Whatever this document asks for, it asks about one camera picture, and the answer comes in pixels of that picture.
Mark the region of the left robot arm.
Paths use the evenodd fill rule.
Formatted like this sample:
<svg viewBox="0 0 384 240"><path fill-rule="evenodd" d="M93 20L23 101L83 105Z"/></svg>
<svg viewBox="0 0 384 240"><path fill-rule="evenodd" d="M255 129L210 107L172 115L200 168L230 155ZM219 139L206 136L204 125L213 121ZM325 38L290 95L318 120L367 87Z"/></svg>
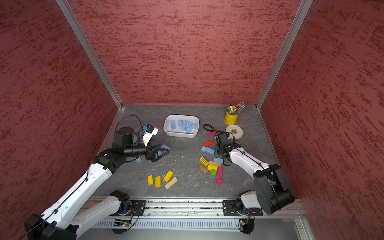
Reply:
<svg viewBox="0 0 384 240"><path fill-rule="evenodd" d="M25 236L29 240L77 240L110 215L139 216L139 208L121 191L112 192L84 212L80 209L122 165L141 156L154 163L170 153L162 144L151 142L159 131L156 127L147 125L142 131L142 136L130 127L115 131L113 146L92 158L93 163L84 175L61 198L41 215L33 214L25 221Z"/></svg>

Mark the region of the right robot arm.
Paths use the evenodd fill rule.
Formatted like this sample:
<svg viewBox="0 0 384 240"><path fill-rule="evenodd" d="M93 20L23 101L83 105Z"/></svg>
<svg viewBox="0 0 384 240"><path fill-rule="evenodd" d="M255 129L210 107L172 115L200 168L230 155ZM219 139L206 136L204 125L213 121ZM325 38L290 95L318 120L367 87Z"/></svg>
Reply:
<svg viewBox="0 0 384 240"><path fill-rule="evenodd" d="M253 157L234 138L230 139L229 132L218 131L215 138L217 156L243 169L254 181L253 191L243 192L237 197L235 209L239 214L261 209L271 215L295 201L293 190L280 165L270 165Z"/></svg>

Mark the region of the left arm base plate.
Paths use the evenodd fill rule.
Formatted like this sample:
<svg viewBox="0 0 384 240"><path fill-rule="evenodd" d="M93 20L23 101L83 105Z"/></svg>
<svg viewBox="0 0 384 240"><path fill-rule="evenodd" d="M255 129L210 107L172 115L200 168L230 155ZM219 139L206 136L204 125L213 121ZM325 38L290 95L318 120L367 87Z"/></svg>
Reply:
<svg viewBox="0 0 384 240"><path fill-rule="evenodd" d="M143 216L146 209L146 200L130 200L133 216Z"/></svg>

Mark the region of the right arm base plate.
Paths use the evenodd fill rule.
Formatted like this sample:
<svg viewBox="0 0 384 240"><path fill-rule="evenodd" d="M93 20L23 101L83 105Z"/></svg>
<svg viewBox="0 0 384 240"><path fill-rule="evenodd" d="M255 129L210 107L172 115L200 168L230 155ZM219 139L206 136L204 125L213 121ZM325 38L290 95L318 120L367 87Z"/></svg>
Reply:
<svg viewBox="0 0 384 240"><path fill-rule="evenodd" d="M224 216L237 216L237 217L261 217L263 216L263 211L261 208L246 208L245 205L240 200L230 201L224 200L223 204L223 213Z"/></svg>

